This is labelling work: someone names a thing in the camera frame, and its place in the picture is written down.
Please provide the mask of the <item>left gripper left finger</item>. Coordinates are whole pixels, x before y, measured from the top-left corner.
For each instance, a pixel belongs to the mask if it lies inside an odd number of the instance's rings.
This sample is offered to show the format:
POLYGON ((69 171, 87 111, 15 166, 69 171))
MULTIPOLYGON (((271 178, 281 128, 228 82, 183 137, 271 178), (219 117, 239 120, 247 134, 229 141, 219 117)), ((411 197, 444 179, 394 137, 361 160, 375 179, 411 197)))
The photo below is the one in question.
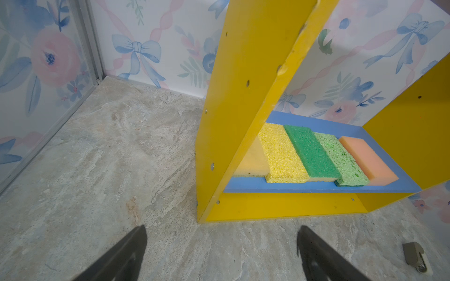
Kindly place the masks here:
POLYGON ((75 280, 136 281, 139 278, 146 245, 145 226, 135 227, 75 280))

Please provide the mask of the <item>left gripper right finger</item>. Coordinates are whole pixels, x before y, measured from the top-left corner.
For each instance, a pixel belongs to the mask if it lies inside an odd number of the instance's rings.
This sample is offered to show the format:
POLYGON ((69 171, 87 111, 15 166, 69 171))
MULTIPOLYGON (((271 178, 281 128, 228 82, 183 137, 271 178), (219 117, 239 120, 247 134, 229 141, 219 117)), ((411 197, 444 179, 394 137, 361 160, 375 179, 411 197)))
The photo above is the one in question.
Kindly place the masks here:
POLYGON ((369 279, 307 226, 301 226, 298 231, 296 250, 308 281, 369 279))

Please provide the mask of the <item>light green sponge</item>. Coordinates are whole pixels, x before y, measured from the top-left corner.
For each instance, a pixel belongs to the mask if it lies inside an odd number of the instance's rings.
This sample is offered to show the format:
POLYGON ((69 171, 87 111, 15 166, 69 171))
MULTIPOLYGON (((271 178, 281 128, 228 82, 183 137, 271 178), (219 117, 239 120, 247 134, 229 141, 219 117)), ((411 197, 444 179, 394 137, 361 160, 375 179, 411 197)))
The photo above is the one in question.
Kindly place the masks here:
POLYGON ((314 135, 340 173, 335 180, 338 187, 363 187, 369 184, 368 177, 356 163, 355 158, 335 136, 317 132, 314 135))

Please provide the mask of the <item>dark green sponge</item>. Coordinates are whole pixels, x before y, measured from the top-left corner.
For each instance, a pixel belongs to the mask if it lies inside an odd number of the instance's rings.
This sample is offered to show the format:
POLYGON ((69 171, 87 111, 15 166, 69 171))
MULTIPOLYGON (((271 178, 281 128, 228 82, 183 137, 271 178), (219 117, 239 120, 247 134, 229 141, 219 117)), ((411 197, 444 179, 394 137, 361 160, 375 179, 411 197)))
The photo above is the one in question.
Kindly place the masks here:
POLYGON ((333 182, 340 178, 341 174, 310 128, 284 125, 284 129, 309 175, 308 181, 333 182))

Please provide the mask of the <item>bright yellow sponge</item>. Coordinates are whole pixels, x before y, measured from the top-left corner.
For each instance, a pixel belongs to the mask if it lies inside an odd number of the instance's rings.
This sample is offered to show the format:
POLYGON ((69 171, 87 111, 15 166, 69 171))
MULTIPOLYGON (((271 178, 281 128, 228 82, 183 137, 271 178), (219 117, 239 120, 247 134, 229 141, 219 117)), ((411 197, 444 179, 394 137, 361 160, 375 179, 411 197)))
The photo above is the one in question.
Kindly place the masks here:
POLYGON ((269 172, 267 183, 306 183, 310 176, 284 127, 265 123, 259 134, 269 172))

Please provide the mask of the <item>orange pink sponge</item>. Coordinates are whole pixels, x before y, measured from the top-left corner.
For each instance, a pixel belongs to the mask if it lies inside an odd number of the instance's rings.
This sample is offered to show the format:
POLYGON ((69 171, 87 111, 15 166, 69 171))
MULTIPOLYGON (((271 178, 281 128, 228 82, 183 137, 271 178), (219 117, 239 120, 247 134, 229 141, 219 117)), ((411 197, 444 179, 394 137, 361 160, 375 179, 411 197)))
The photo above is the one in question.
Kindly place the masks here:
POLYGON ((368 177, 368 186, 386 186, 399 179, 364 139, 341 137, 339 141, 368 177))

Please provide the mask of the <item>pale yellow sponge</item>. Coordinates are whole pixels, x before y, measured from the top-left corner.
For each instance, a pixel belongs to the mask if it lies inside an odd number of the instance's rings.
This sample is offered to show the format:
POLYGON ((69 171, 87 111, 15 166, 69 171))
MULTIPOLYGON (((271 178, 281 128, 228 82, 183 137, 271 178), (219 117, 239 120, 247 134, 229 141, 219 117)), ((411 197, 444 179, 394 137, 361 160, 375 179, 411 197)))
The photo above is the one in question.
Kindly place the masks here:
POLYGON ((261 140, 256 137, 235 170, 233 177, 265 177, 269 172, 270 168, 261 140))

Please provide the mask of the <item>yellow shelf pink blue boards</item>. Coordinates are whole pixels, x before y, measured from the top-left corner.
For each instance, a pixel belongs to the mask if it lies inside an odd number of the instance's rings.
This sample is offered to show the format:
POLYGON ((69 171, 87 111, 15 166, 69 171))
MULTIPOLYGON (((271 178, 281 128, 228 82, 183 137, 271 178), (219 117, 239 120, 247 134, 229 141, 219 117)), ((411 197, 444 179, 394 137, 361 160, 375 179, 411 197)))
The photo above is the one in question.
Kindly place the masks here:
POLYGON ((449 66, 432 1, 232 1, 196 138, 198 222, 368 213, 448 181, 449 66), (266 122, 364 139, 398 180, 234 179, 266 122))

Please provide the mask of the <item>small brass metal piece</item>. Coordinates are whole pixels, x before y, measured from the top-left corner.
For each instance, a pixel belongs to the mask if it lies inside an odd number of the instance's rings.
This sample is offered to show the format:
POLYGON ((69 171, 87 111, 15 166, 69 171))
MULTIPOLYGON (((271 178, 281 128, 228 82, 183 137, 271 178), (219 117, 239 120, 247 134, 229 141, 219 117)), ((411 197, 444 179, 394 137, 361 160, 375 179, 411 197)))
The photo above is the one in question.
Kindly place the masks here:
POLYGON ((412 266, 417 272, 423 275, 433 275, 433 270, 425 254, 425 250, 418 242, 403 244, 403 251, 406 264, 412 266))

